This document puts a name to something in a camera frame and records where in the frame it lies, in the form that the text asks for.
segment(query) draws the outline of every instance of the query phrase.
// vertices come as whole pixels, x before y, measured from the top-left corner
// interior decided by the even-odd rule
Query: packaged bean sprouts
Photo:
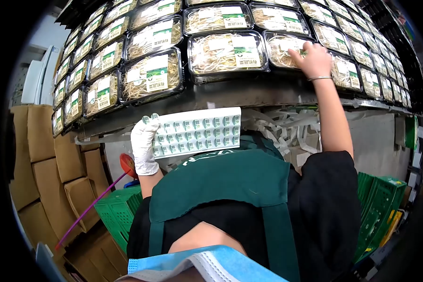
[[[335,52],[329,52],[332,55],[332,79],[335,85],[342,89],[351,89],[362,92],[359,74],[356,65],[352,59],[339,55]]]
[[[385,65],[385,61],[384,61],[383,57],[379,54],[376,54],[376,53],[371,53],[371,57],[373,58],[374,66],[376,67],[376,70],[379,73],[381,73],[385,76],[388,76],[387,66]]]
[[[345,55],[351,55],[348,40],[341,31],[314,20],[310,20],[310,24],[315,30],[318,41],[323,46]]]
[[[376,41],[374,40],[371,34],[367,33],[364,30],[361,30],[361,35],[363,36],[363,39],[368,45],[368,47],[371,49],[371,52],[377,53],[377,54],[381,53],[379,46],[377,45]]]
[[[123,35],[124,32],[127,31],[129,20],[129,16],[124,16],[113,21],[109,26],[104,28],[96,38],[94,50],[102,48],[105,44],[108,44]]]
[[[288,69],[298,69],[293,58],[288,54],[288,49],[293,49],[302,57],[305,57],[307,52],[303,49],[304,43],[311,41],[310,38],[300,37],[292,33],[269,30],[263,32],[263,38],[265,39],[266,52],[270,63],[277,68]]]
[[[296,10],[280,8],[270,4],[250,4],[255,24],[260,28],[297,32],[310,36],[310,29]]]
[[[212,31],[188,40],[188,66],[192,75],[267,71],[261,35],[256,31]]]
[[[90,35],[83,43],[75,49],[72,65],[76,65],[79,61],[81,61],[92,49],[92,45],[94,42],[94,34]]]
[[[119,70],[115,69],[86,86],[83,97],[86,118],[90,119],[99,113],[104,113],[118,104],[119,75]]]
[[[63,131],[63,119],[64,119],[63,107],[60,106],[52,114],[52,135],[57,137]]]
[[[66,95],[66,79],[63,79],[55,88],[53,93],[53,108],[58,107],[62,103]]]
[[[299,4],[301,5],[304,14],[308,15],[312,19],[330,24],[331,26],[338,28],[337,22],[335,21],[335,18],[330,10],[323,8],[315,3],[302,0],[299,0]]]
[[[137,3],[138,0],[128,0],[114,7],[103,19],[103,26],[108,25],[114,20],[117,20],[120,16],[127,14],[135,9]]]
[[[353,18],[351,17],[351,15],[348,12],[348,9],[346,7],[344,7],[342,4],[337,3],[334,0],[326,0],[326,1],[329,4],[329,9],[331,9],[332,12],[344,17],[347,20],[350,20],[350,21],[353,20]]]
[[[91,33],[95,32],[102,22],[103,15],[99,15],[97,18],[92,20],[92,22],[85,27],[85,30],[80,37],[80,41],[85,40]]]
[[[122,104],[149,102],[183,89],[181,52],[177,47],[125,65],[122,71]]]
[[[133,60],[179,44],[183,39],[181,25],[182,16],[173,15],[130,34],[125,59]]]
[[[164,16],[179,13],[181,8],[182,0],[157,0],[153,3],[139,7],[133,15],[130,29],[141,29]]]
[[[381,100],[381,87],[377,74],[364,65],[359,65],[359,70],[365,93],[374,99]]]
[[[389,102],[393,102],[393,90],[391,89],[391,82],[388,78],[383,75],[379,75],[379,80],[381,81],[382,93],[384,99]]]
[[[92,55],[88,79],[94,79],[112,67],[117,66],[122,60],[124,37],[105,46],[98,53]]]
[[[187,8],[184,11],[184,31],[186,35],[223,29],[252,29],[249,7],[242,2],[207,4]]]
[[[358,26],[356,26],[352,22],[346,20],[345,18],[340,17],[339,15],[335,15],[335,18],[337,19],[337,21],[340,24],[341,29],[343,30],[344,33],[348,34],[349,36],[351,36],[351,37],[353,37],[353,38],[355,38],[355,39],[357,39],[361,42],[364,42]]]

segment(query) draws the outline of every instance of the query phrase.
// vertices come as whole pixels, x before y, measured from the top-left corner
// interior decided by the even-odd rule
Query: hand
[[[158,118],[151,120],[147,116],[144,116],[143,119],[145,117],[149,122],[145,124],[143,120],[140,120],[130,133],[130,142],[135,157],[135,171],[139,176],[153,175],[159,170],[152,152],[152,141],[160,127],[160,121]]]
[[[332,55],[327,53],[327,48],[321,44],[313,44],[310,41],[304,43],[304,58],[295,50],[288,49],[289,55],[296,65],[302,69],[308,78],[318,76],[330,76],[332,68]]]

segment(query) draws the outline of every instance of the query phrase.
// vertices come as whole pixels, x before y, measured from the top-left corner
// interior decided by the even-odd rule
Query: bangle
[[[317,76],[317,77],[309,78],[307,79],[307,81],[312,81],[312,80],[322,79],[322,78],[332,78],[332,76]]]

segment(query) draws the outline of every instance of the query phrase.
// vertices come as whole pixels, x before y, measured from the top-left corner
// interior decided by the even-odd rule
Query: white glove
[[[135,171],[140,176],[153,175],[158,172],[159,166],[154,160],[152,141],[159,127],[158,118],[150,119],[148,116],[144,116],[135,124],[130,133],[130,142],[132,142],[135,157]]]

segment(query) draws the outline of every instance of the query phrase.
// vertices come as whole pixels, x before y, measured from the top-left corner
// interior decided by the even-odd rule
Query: surgical mask
[[[208,246],[173,254],[129,259],[128,277],[147,282],[166,281],[194,266],[207,282],[285,282],[239,251],[224,245]]]

